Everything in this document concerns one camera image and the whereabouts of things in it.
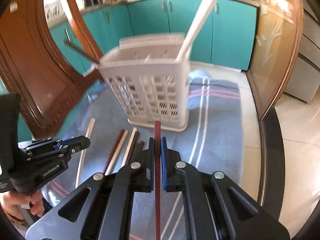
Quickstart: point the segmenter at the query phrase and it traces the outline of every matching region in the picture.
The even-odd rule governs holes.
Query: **red stick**
[[[156,240],[160,240],[161,233],[160,233],[160,218],[161,218],[161,179],[160,179],[160,138],[161,138],[161,123],[159,121],[155,122],[155,130],[154,130],[154,137],[155,137],[155,195],[156,195]]]
[[[107,168],[108,168],[108,166],[109,166],[109,164],[110,164],[110,162],[111,162],[111,159],[112,159],[113,155],[115,154],[116,148],[117,148],[117,146],[118,146],[118,144],[119,144],[119,142],[120,142],[121,137],[122,137],[123,134],[124,134],[124,129],[122,129],[122,130],[120,131],[120,133],[119,133],[119,135],[118,135],[118,137],[117,137],[117,140],[116,140],[115,144],[113,145],[113,148],[112,148],[112,150],[111,150],[111,152],[110,152],[110,154],[109,154],[108,160],[107,160],[106,165],[105,165],[105,167],[104,167],[103,174],[106,173]]]

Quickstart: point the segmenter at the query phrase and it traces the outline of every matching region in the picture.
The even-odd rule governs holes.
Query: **pink stripe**
[[[54,181],[54,179],[52,180],[52,182],[61,190],[63,190],[65,193],[67,193],[68,195],[70,194],[70,192],[66,191],[63,187],[61,187],[57,182]]]
[[[133,239],[136,239],[136,240],[143,240],[143,239],[138,238],[138,237],[136,237],[136,236],[134,236],[134,235],[132,235],[132,234],[129,234],[129,236],[132,237]]]
[[[202,89],[197,89],[197,90],[192,90],[190,91],[190,93],[196,93],[196,92],[200,92],[202,91]],[[236,95],[238,96],[239,93],[236,93],[236,92],[231,92],[231,91],[225,91],[225,90],[221,90],[221,89],[209,89],[210,92],[221,92],[221,93],[227,93],[227,94],[232,94],[232,95]]]
[[[56,189],[56,187],[54,185],[51,184],[51,187],[61,195],[61,197],[66,197],[63,193],[61,193],[58,189]]]
[[[221,94],[216,94],[216,93],[202,93],[202,94],[196,94],[196,95],[191,95],[189,96],[188,98],[194,98],[194,97],[199,97],[199,96],[202,96],[202,95],[209,95],[209,96],[217,96],[217,97],[220,97],[220,98],[231,98],[231,99],[238,99],[240,100],[239,97],[232,97],[232,96],[228,96],[228,95],[221,95]]]

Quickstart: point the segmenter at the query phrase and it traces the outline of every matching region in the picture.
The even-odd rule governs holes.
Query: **blue gripper pad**
[[[161,168],[162,168],[162,184],[163,189],[167,190],[167,166],[165,162],[165,153],[167,152],[167,140],[165,137],[161,138]]]

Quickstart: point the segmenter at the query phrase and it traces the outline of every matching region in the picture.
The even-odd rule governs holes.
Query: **human hand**
[[[44,206],[40,191],[37,191],[32,196],[24,196],[15,190],[0,193],[0,203],[2,208],[7,213],[20,220],[24,220],[24,217],[17,205],[29,204],[30,202],[33,204],[30,208],[31,214],[41,217],[44,212]]]

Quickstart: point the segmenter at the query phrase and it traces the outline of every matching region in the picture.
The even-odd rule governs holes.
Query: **dark stick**
[[[88,60],[100,64],[100,61],[97,60],[96,58],[92,57],[91,55],[89,55],[88,53],[86,53],[84,50],[82,50],[81,48],[79,48],[78,46],[74,45],[73,43],[71,43],[70,41],[64,40],[63,41],[64,44],[66,44],[67,46],[69,46],[70,48],[74,49],[75,51],[79,52],[80,54],[82,54],[83,56],[85,56]]]
[[[155,122],[155,129],[154,129],[154,138],[155,138],[155,210],[156,210],[156,240],[161,240],[161,178],[160,178],[160,139],[161,139],[161,122]]]
[[[138,153],[142,152],[143,147],[144,147],[144,141],[140,141],[139,142]]]
[[[137,154],[138,154],[138,148],[139,148],[139,143],[136,143],[130,158],[129,163],[132,163],[134,161],[134,159],[136,158]]]
[[[122,129],[120,131],[120,133],[119,133],[119,135],[117,137],[117,140],[116,140],[115,144],[113,145],[113,148],[112,148],[112,150],[111,150],[111,152],[109,154],[108,160],[107,160],[106,165],[104,167],[103,174],[105,174],[106,171],[107,171],[107,168],[108,168],[108,166],[109,166],[109,164],[111,162],[111,159],[112,159],[113,155],[115,154],[116,148],[117,148],[117,146],[118,146],[118,144],[119,144],[119,142],[121,140],[121,137],[122,137],[123,133],[124,133],[124,129]]]
[[[133,141],[132,141],[132,144],[130,146],[130,150],[129,150],[129,154],[128,154],[128,157],[127,157],[127,160],[125,162],[125,165],[127,165],[129,162],[130,162],[130,159],[131,159],[131,156],[132,156],[132,152],[134,150],[134,147],[136,145],[136,142],[138,140],[138,137],[139,137],[140,133],[139,131],[137,130],[134,137],[133,137]]]

